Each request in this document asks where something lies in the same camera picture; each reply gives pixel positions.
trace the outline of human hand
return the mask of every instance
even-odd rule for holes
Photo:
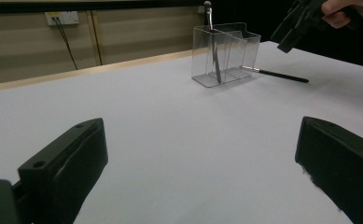
[[[341,9],[352,6],[363,17],[363,0],[328,0],[321,6],[323,20],[334,28],[341,28],[350,22],[350,17]]]

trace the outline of pen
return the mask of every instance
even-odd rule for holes
[[[213,51],[213,63],[216,66],[216,80],[218,81],[218,84],[221,83],[221,71],[219,70],[219,63],[218,63],[218,54],[216,52],[216,40],[214,35],[214,28],[213,28],[213,10],[211,9],[211,3],[209,1],[204,2],[204,8],[205,12],[207,14],[207,23],[209,26],[209,31],[212,34],[211,35],[211,47]]]
[[[306,78],[301,78],[301,77],[292,77],[289,75],[284,75],[284,74],[280,74],[280,73],[274,73],[271,71],[267,71],[267,70],[263,70],[263,69],[258,69],[258,68],[252,68],[252,67],[246,67],[246,66],[240,66],[240,68],[250,71],[250,72],[256,72],[256,73],[261,73],[261,74],[265,74],[268,76],[272,76],[272,77],[280,77],[280,78],[285,78],[285,79],[289,79],[289,80],[293,80],[293,81],[298,81],[298,82],[303,82],[303,83],[308,83],[309,80]]]

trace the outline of wall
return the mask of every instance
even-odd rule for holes
[[[79,11],[78,18],[63,27],[78,69],[191,49],[193,27],[203,23],[197,7]],[[72,70],[44,13],[0,15],[0,83]]]

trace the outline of electrical outlet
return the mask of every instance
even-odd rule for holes
[[[56,25],[54,20],[59,20],[60,24],[78,24],[78,14],[76,11],[63,11],[63,12],[46,12],[45,17],[47,18],[48,25]]]
[[[78,24],[78,14],[76,11],[65,11],[62,12],[64,24]]]

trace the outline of screw hole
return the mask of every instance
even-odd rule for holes
[[[44,164],[45,164],[44,161],[38,161],[38,162],[34,163],[33,167],[39,168],[39,167],[42,167]]]

